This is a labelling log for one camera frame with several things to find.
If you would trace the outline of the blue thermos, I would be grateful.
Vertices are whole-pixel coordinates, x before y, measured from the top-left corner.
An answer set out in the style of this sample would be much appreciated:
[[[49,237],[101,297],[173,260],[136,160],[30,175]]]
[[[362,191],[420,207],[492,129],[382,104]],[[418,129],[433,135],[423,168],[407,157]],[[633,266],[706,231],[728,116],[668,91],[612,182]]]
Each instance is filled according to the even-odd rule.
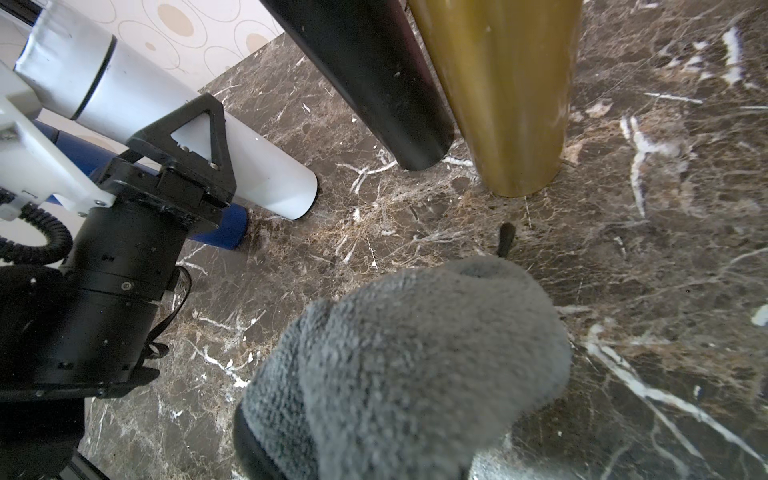
[[[58,130],[38,120],[33,124],[64,153],[84,174],[95,177],[117,154],[87,140]],[[226,250],[241,243],[248,228],[248,211],[232,204],[223,210],[221,224],[216,230],[191,236],[192,240]]]

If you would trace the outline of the white thermos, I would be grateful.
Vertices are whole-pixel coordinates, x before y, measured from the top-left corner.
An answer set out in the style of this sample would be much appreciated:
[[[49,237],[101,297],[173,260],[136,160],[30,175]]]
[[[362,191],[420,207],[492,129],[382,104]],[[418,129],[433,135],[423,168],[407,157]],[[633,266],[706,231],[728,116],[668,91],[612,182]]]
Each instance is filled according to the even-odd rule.
[[[14,70],[45,109],[121,144],[197,96],[57,1],[34,20]],[[291,220],[305,215],[318,193],[315,174],[234,116],[226,115],[225,126],[236,197]]]

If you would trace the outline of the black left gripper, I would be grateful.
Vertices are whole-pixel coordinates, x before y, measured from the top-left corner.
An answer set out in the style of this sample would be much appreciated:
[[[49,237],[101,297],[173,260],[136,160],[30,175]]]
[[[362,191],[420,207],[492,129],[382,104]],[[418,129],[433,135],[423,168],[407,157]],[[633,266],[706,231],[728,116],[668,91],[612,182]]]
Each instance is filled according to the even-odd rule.
[[[236,188],[222,104],[201,94],[134,133],[98,183],[116,196],[72,235],[27,206],[46,244],[3,240],[1,398],[5,402],[120,397],[158,371],[155,319],[181,275],[185,240],[216,229]],[[142,170],[148,158],[158,174]]]

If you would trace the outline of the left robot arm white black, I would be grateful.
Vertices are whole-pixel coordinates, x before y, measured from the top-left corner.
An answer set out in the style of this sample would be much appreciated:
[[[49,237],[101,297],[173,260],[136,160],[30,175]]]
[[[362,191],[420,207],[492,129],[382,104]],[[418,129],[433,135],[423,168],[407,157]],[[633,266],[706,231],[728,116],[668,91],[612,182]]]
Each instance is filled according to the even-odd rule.
[[[98,479],[78,450],[89,398],[154,381],[159,301],[189,271],[184,241],[219,227],[237,187],[222,104],[203,94],[133,134],[91,180],[116,201],[72,235],[17,187],[1,212],[44,237],[1,243],[1,475]]]

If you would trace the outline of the black thermos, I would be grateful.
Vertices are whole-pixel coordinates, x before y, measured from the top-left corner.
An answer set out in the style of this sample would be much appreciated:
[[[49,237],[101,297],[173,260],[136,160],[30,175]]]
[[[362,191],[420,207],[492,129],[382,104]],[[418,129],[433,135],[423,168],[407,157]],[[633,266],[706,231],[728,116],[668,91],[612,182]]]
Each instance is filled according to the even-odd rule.
[[[265,8],[410,171],[437,164],[454,127],[398,1],[267,1]]]

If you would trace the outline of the gold thermos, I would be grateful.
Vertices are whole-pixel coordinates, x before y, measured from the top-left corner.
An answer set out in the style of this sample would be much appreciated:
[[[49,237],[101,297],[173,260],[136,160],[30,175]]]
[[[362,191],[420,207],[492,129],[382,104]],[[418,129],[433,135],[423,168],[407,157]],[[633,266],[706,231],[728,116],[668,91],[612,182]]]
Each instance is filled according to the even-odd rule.
[[[544,188],[561,166],[582,2],[409,7],[487,188],[504,197]]]

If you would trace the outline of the grey yellow cleaning cloth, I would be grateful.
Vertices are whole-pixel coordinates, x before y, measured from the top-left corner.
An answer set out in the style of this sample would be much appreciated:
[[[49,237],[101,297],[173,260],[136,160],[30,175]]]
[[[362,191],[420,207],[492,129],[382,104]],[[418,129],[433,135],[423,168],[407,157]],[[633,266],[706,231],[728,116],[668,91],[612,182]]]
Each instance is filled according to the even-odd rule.
[[[565,326],[520,266],[406,269],[287,326],[235,411],[236,458],[249,479],[464,479],[570,366]]]

